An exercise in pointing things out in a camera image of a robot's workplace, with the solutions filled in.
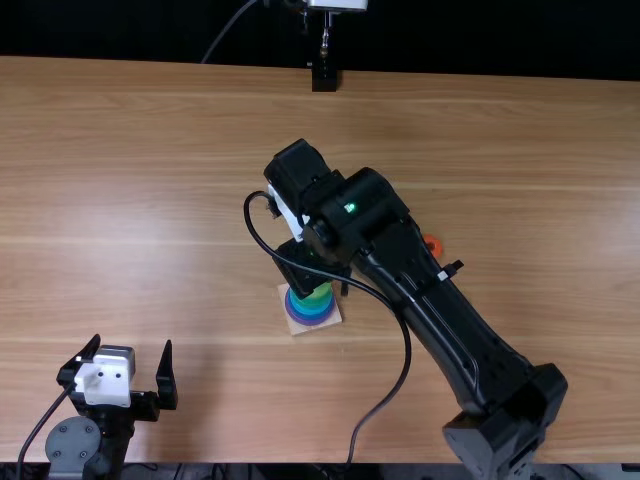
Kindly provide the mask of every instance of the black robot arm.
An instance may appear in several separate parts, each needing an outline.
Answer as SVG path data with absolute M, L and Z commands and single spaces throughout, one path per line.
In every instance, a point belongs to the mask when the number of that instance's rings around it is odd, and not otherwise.
M 533 367 L 487 325 L 451 281 L 462 262 L 438 264 L 407 206 L 374 170 L 345 179 L 299 140 L 265 176 L 304 244 L 332 268 L 368 278 L 434 357 L 462 408 L 444 433 L 467 468 L 482 480 L 525 478 L 567 390 L 555 365 Z

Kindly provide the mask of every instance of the orange ring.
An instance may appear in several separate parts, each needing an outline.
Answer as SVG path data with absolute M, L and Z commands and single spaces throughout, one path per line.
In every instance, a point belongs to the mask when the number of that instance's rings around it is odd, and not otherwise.
M 435 258 L 440 258 L 442 256 L 442 243 L 436 237 L 429 233 L 425 233 L 422 236 L 424 243 L 427 244 L 427 248 L 431 252 Z

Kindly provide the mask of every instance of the blue ring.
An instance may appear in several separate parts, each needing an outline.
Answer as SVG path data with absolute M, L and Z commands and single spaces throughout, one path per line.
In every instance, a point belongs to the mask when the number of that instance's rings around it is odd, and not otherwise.
M 331 316 L 331 313 L 333 313 L 333 308 L 335 307 L 335 304 L 336 304 L 336 299 L 332 295 L 331 301 L 321 311 L 317 313 L 314 312 L 309 314 L 302 313 L 296 310 L 295 306 L 291 301 L 291 289 L 287 290 L 287 295 L 285 296 L 285 302 L 284 302 L 285 309 L 287 310 L 287 313 L 293 319 L 293 321 L 295 321 L 296 323 L 299 323 L 300 325 L 304 325 L 306 327 L 314 327 L 316 325 L 320 325 L 322 322 L 327 320 Z

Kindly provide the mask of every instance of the wood grain tabletop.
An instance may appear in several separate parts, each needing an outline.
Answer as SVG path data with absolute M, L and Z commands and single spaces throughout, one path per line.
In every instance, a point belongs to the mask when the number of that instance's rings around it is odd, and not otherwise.
M 569 381 L 542 462 L 640 458 L 640 85 L 0 58 L 0 460 L 94 333 L 136 349 L 153 389 L 173 340 L 176 412 L 137 423 L 130 461 L 344 461 L 400 371 L 402 338 L 353 291 L 344 324 L 293 339 L 278 270 L 242 219 L 298 138 L 345 176 L 385 175 L 462 259 L 456 284 L 533 363 Z M 256 207 L 273 245 L 282 220 Z M 458 412 L 414 342 L 409 378 L 356 461 L 449 462 Z M 43 460 L 55 421 L 31 447 Z

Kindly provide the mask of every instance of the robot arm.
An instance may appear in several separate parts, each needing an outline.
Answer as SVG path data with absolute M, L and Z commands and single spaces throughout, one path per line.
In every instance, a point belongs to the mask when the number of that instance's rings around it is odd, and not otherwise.
M 47 437 L 49 479 L 119 479 L 134 423 L 156 422 L 160 410 L 177 408 L 170 340 L 156 373 L 157 393 L 131 391 L 134 374 L 133 349 L 101 346 L 99 335 L 64 364 L 57 382 L 70 392 L 79 416 L 60 422 Z
M 525 475 L 567 390 L 557 367 L 532 366 L 487 325 L 451 281 L 462 262 L 437 263 L 407 206 L 374 170 L 345 179 L 299 140 L 265 177 L 304 245 L 331 268 L 368 278 L 434 357 L 462 408 L 445 438 L 467 468 L 481 480 Z M 293 288 L 295 273 L 278 266 Z

